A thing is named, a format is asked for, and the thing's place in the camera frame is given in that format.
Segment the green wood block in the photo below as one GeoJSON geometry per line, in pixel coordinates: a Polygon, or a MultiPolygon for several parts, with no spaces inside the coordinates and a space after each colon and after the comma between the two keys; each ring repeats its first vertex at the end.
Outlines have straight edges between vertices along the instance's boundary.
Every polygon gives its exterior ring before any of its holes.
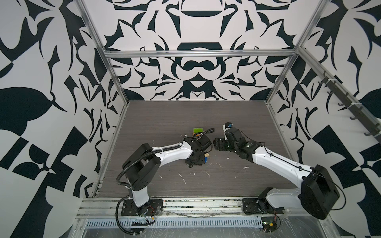
{"type": "Polygon", "coordinates": [[[203,128],[194,128],[192,132],[193,134],[201,133],[203,132],[203,128]]]}

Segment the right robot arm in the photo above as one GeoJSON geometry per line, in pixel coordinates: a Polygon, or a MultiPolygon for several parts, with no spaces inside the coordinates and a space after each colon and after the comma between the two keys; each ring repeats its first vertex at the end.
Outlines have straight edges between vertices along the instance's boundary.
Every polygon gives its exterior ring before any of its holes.
{"type": "Polygon", "coordinates": [[[226,128],[223,138],[213,141],[215,150],[229,151],[284,177],[295,189],[267,188],[258,197],[260,208],[302,208],[324,220],[340,198],[338,186],[323,166],[300,164],[268,149],[263,142],[246,140],[237,128],[226,128]]]}

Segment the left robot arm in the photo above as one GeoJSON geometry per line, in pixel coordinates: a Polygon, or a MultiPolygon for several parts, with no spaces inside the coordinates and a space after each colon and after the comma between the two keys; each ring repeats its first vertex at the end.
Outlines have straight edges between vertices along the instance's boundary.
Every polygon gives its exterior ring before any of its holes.
{"type": "Polygon", "coordinates": [[[189,168],[202,166],[211,147],[211,140],[204,134],[163,147],[142,144],[122,165],[116,184],[129,190],[136,208],[146,208],[150,205],[148,185],[160,167],[178,160],[183,160],[189,168]]]}

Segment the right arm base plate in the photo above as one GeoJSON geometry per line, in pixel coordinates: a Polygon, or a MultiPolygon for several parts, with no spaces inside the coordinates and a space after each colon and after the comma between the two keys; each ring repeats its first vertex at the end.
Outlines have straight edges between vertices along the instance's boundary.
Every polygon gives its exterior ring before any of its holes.
{"type": "Polygon", "coordinates": [[[272,207],[264,198],[244,198],[242,203],[246,215],[284,214],[284,207],[272,207]]]}

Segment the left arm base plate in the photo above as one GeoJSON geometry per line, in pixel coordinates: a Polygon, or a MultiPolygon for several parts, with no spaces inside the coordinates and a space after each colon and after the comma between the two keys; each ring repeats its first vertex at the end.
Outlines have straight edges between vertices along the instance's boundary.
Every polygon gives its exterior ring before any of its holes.
{"type": "Polygon", "coordinates": [[[127,199],[122,205],[122,216],[141,216],[148,215],[154,216],[162,212],[163,200],[162,199],[150,199],[142,207],[137,207],[132,199],[127,199]]]}

